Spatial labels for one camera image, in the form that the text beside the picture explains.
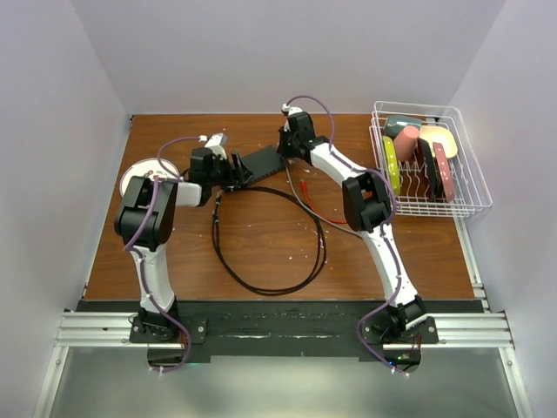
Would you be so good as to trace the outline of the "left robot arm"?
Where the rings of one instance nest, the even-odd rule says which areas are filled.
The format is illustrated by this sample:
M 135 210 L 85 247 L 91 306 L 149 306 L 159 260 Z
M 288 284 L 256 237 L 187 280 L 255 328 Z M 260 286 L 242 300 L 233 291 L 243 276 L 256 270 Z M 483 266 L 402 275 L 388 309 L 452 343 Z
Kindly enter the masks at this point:
M 253 175 L 244 158 L 236 152 L 227 158 L 220 145 L 194 149 L 190 169 L 184 172 L 156 156 L 136 163 L 125 173 L 114 228 L 136 266 L 140 331 L 161 341 L 174 340 L 185 331 L 178 319 L 166 260 L 176 209 L 204 206 L 215 187 L 244 186 Z

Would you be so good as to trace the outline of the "black network switch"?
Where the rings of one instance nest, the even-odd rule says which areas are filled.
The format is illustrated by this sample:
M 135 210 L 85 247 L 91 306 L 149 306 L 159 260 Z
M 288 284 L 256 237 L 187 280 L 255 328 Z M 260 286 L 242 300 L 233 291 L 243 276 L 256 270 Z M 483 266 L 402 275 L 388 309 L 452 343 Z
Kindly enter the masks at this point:
M 253 185 L 285 169 L 285 162 L 277 150 L 268 145 L 241 159 L 243 167 L 242 185 Z

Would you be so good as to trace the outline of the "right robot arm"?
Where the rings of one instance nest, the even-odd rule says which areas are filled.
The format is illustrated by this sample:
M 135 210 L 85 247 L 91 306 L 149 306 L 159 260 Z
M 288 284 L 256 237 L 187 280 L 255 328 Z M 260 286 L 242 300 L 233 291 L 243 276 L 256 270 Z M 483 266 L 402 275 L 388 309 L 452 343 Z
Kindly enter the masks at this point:
M 394 242 L 390 186 L 379 171 L 356 164 L 330 138 L 319 137 L 308 112 L 285 104 L 282 114 L 285 125 L 279 129 L 279 154 L 303 159 L 339 185 L 346 223 L 368 247 L 384 289 L 386 305 L 373 315 L 394 340 L 409 341 L 427 314 Z

